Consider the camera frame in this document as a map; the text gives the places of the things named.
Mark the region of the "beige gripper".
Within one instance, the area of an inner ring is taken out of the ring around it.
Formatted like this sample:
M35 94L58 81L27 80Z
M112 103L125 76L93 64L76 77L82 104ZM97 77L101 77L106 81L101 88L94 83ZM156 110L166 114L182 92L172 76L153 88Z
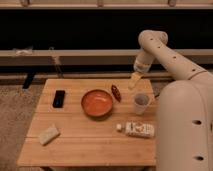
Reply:
M133 89L135 85L137 84L137 82L141 79L142 74L147 73L149 69L150 69L149 64L145 64L143 62L136 60L134 63L134 70L136 72L131 74L131 79L130 79L128 88Z

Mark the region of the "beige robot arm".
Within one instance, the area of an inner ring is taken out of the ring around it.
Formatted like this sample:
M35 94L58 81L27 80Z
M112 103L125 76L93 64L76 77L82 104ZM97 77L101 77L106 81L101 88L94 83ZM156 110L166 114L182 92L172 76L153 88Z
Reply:
M167 46L164 31L144 30L129 86L158 61L174 78L156 109L156 171L213 171L213 74Z

